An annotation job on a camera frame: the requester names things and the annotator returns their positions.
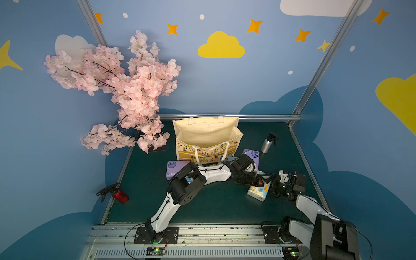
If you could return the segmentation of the white colourful tissue pack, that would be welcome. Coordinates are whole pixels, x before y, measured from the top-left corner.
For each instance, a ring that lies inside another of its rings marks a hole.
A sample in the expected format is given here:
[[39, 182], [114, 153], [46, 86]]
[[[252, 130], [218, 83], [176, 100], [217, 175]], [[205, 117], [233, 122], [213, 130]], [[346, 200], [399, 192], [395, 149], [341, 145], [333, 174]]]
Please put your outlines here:
[[247, 192], [247, 195], [264, 202], [269, 191], [269, 184], [265, 183], [264, 186], [251, 186]]

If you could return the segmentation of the cream canvas tote bag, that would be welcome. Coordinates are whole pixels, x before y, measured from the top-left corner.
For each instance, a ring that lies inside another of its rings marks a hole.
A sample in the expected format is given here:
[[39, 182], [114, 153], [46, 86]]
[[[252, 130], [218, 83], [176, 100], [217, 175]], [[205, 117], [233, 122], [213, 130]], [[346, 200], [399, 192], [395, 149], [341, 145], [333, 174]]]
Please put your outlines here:
[[177, 160], [202, 166], [233, 157], [243, 137], [238, 123], [238, 117], [222, 116], [174, 120]]

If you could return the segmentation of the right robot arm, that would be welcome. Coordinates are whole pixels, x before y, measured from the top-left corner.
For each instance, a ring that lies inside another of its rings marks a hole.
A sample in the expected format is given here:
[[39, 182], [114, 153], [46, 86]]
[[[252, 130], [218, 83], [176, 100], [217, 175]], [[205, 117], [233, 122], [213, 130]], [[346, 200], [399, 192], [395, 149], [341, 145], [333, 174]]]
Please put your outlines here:
[[296, 206], [312, 223], [285, 217], [278, 230], [281, 241], [300, 242], [309, 249], [313, 260], [358, 260], [358, 231], [354, 224], [341, 220], [313, 197], [306, 196], [302, 176], [280, 177], [272, 174], [269, 192]]

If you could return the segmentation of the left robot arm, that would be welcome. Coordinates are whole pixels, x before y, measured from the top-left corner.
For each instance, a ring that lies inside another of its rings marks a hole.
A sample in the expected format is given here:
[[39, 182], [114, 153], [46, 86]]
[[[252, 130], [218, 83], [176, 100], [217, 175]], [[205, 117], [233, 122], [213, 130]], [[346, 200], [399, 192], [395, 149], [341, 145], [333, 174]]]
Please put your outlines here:
[[200, 190], [209, 184], [231, 179], [240, 186], [265, 186], [270, 175], [256, 170], [255, 165], [255, 161], [246, 154], [234, 160], [225, 159], [217, 165], [187, 163], [170, 179], [162, 205], [145, 223], [149, 241], [160, 241], [178, 209], [195, 199]]

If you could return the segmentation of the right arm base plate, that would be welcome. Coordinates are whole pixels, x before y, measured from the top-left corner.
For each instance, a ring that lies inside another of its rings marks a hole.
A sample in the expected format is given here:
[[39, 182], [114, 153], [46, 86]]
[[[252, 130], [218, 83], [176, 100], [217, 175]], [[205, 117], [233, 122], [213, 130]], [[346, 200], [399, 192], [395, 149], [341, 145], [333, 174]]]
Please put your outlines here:
[[298, 242], [310, 242], [312, 231], [295, 228], [296, 236], [288, 230], [281, 231], [280, 226], [261, 226], [265, 244], [297, 244]]

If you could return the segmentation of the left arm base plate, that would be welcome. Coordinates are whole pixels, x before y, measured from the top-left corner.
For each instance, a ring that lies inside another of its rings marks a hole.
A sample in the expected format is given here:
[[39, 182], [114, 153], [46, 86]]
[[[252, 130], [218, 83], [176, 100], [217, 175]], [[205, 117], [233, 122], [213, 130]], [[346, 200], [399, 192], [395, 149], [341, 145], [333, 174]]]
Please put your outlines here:
[[144, 226], [136, 230], [134, 244], [177, 244], [179, 237], [179, 227], [168, 227], [160, 233], [149, 232]]

